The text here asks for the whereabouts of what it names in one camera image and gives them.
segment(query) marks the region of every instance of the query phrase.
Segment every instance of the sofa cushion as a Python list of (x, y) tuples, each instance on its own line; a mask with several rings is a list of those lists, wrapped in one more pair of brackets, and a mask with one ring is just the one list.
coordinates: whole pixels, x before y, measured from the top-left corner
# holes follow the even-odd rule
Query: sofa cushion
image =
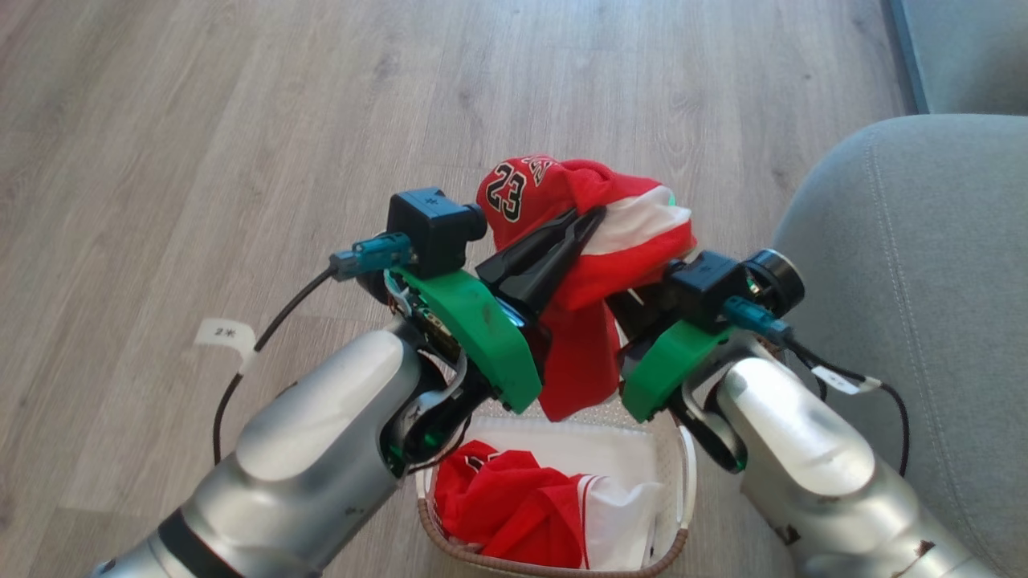
[(1028, 0), (893, 2), (922, 112), (1028, 115)]

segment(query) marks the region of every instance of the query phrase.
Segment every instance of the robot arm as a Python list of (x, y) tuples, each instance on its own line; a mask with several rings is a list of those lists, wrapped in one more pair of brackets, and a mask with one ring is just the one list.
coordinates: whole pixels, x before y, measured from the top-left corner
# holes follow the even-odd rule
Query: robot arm
[(397, 333), (360, 335), (286, 390), (156, 532), (104, 578), (308, 578), (399, 487), (384, 458), (442, 374)]
[[(411, 258), (390, 275), (406, 296), (397, 302), (380, 274), (358, 281), (400, 320), (287, 389), (192, 497), (90, 576), (320, 576), (411, 466), (440, 454), (482, 401), (526, 408), (548, 353), (538, 317), (603, 213), (561, 215), (482, 263), (477, 279), (460, 270), (464, 243), (484, 234), (476, 214), (441, 191), (395, 195), (388, 232), (409, 242)], [(334, 258), (347, 267), (359, 260)], [(803, 576), (992, 576), (855, 430), (738, 330), (767, 320), (726, 310), (733, 299), (757, 303), (774, 327), (802, 297), (787, 260), (762, 251), (741, 263), (701, 253), (671, 263), (661, 284), (610, 298), (630, 338), (621, 360), (626, 409), (639, 422), (671, 411), (715, 463), (744, 471), (743, 494)], [(463, 359), (458, 381), (447, 385), (424, 352), (453, 367)], [(707, 386), (700, 404), (694, 393)]]

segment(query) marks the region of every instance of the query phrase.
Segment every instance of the blue connector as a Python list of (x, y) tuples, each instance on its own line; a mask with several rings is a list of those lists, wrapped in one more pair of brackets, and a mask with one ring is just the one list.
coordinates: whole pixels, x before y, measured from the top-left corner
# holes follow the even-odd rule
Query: blue connector
[(788, 323), (742, 297), (729, 297), (722, 313), (732, 325), (752, 331), (776, 346), (784, 346), (784, 340), (793, 334), (793, 327)]
[(350, 251), (333, 253), (328, 260), (335, 267), (332, 279), (346, 281), (361, 274), (408, 264), (413, 255), (410, 239), (402, 232), (391, 232), (359, 241)]

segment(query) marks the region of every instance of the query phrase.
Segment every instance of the white stripe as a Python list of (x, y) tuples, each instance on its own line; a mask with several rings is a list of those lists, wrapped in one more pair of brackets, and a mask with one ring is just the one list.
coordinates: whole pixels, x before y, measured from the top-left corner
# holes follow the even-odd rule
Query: white stripe
[(579, 478), (578, 497), (579, 497), (579, 516), (580, 517), (582, 516), (582, 512), (585, 511), (584, 510), (584, 507), (585, 507), (585, 494), (586, 494), (586, 491), (589, 489), (589, 481), (592, 478), (594, 478), (594, 477), (596, 477), (596, 476), (594, 476), (594, 475), (584, 475), (584, 476), (582, 476), (582, 477)]
[(680, 227), (692, 211), (668, 205), (674, 193), (658, 185), (638, 196), (629, 196), (607, 206), (607, 217), (582, 251), (583, 255), (607, 255), (637, 247), (658, 234)]

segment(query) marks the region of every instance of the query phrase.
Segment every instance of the white label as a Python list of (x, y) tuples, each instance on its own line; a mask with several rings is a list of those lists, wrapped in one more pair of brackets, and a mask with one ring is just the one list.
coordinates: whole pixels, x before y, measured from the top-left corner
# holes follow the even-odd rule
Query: white label
[(856, 395), (860, 393), (860, 388), (854, 386), (842, 375), (836, 373), (835, 371), (824, 367), (823, 365), (818, 365), (810, 370), (811, 373), (819, 377), (825, 384), (832, 386), (833, 388), (841, 391), (846, 395)]
[(240, 352), (243, 358), (240, 374), (245, 373), (257, 357), (257, 352), (254, 351), (257, 337), (254, 336), (253, 328), (246, 323), (230, 319), (205, 319), (199, 324), (193, 342), (203, 346), (222, 346)]

